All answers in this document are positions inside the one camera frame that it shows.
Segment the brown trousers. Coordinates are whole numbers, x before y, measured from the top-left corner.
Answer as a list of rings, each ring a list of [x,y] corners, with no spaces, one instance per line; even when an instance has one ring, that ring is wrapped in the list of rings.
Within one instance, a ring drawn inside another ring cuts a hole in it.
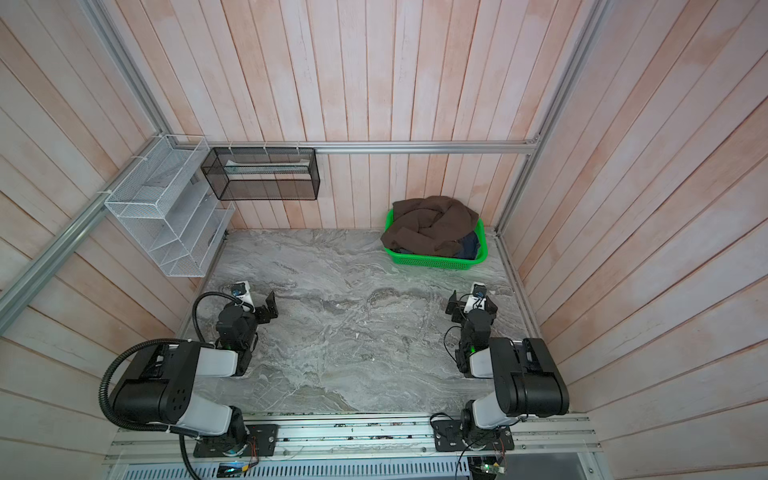
[[[458,240],[474,233],[479,214],[461,201],[446,196],[413,198],[393,203],[392,221],[381,236],[385,248],[406,232],[436,240]]]

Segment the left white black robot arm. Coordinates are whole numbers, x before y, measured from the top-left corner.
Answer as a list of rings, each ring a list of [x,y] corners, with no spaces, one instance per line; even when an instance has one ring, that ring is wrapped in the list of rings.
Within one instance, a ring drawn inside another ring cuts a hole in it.
[[[215,323],[216,339],[207,341],[193,314],[196,339],[152,339],[119,354],[104,372],[98,404],[112,424],[131,431],[165,432],[196,442],[197,458],[273,455],[278,427],[249,424],[242,410],[195,393],[203,378],[245,375],[258,343],[258,327],[279,315],[275,295],[252,302],[245,283],[228,293]]]

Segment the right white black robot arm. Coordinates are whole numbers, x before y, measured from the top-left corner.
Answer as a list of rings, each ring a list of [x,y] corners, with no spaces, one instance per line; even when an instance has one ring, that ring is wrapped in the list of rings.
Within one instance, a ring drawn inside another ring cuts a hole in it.
[[[569,393],[544,340],[492,335],[498,307],[485,285],[475,283],[462,296],[454,292],[445,313],[460,330],[450,354],[457,369],[467,378],[491,380],[493,391],[468,401],[457,419],[445,413],[430,417],[438,451],[511,447],[516,423],[568,412]]]

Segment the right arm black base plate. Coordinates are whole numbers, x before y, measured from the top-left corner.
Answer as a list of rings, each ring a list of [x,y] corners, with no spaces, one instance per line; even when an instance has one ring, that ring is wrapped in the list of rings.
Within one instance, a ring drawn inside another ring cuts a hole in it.
[[[508,426],[490,430],[476,428],[471,422],[454,420],[438,415],[429,420],[434,433],[434,445],[438,452],[461,452],[495,450],[511,451],[515,448]]]

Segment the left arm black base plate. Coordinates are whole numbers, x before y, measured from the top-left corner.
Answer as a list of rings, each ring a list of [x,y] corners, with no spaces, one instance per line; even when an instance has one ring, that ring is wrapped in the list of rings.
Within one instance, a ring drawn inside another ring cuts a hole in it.
[[[221,436],[204,436],[196,441],[195,458],[270,457],[274,455],[278,438],[277,424],[245,424],[230,429]]]

